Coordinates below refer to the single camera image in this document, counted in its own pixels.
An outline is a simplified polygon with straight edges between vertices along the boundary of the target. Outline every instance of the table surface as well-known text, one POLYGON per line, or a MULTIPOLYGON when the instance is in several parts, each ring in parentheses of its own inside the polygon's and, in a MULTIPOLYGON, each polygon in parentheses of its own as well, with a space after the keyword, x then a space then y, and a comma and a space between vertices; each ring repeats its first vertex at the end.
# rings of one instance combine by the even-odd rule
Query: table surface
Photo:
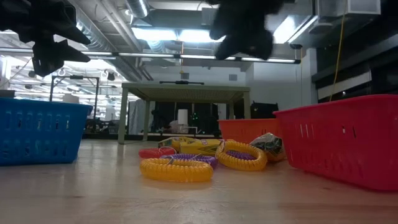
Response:
POLYGON ((249 87, 123 83, 130 93, 143 100, 187 103, 230 103, 240 100, 249 87))
POLYGON ((211 182, 145 179, 138 150, 156 142, 85 141, 74 164, 0 167, 0 223, 391 223, 398 194, 291 168, 219 165, 211 182))

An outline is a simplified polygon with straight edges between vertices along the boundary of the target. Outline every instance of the blue plastic basket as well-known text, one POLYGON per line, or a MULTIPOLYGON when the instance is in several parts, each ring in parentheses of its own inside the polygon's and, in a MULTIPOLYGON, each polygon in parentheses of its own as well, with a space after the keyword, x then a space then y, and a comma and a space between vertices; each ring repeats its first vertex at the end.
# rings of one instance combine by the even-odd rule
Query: blue plastic basket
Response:
POLYGON ((73 162, 92 109, 0 98, 0 166, 73 162))

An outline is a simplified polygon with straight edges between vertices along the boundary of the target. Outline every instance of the table leg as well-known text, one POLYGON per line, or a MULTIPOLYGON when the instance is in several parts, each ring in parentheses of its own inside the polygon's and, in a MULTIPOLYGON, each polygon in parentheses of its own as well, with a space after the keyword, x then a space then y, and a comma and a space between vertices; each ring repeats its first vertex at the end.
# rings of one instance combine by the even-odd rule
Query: table leg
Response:
POLYGON ((147 100, 145 103, 145 118, 144 118, 144 137, 142 138, 143 141, 148 140, 148 125, 149 125, 149 111, 150 109, 150 101, 147 100))
POLYGON ((250 112, 250 92, 243 93, 243 103, 244 103, 244 119, 251 119, 250 112))
POLYGON ((118 143, 124 144, 124 135, 126 133, 126 111, 127 111, 127 96, 129 90, 123 88, 122 93, 122 103, 120 106, 120 121, 119 121, 119 131, 118 131, 118 143))
POLYGON ((235 119, 234 102, 229 102, 229 119, 235 119))

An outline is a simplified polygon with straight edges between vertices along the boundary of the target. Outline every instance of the red basket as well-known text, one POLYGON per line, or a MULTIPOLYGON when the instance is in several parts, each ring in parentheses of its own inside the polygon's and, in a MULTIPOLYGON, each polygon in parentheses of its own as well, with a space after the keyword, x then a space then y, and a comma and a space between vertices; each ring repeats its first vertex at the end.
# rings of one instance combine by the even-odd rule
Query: red basket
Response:
POLYGON ((250 143, 257 137, 272 133, 280 137, 276 119, 231 119, 219 120, 223 139, 234 139, 237 142, 250 143))
POLYGON ((274 112, 293 167, 375 190, 398 190, 398 96, 274 112))

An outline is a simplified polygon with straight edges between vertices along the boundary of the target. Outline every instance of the table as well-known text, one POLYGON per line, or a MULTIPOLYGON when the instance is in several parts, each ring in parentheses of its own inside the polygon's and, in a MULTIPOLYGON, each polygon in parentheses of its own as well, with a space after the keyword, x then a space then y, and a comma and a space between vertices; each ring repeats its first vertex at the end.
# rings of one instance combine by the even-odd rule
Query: table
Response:
POLYGON ((123 83, 122 102, 120 111, 120 125, 118 143, 124 144, 126 133, 127 96, 132 93, 146 101, 144 118, 144 137, 148 138, 149 105, 157 102, 184 103, 227 103, 229 104, 229 118, 234 119, 234 103, 244 99, 244 117, 250 119, 250 88, 238 86, 206 86, 206 85, 168 85, 123 83))

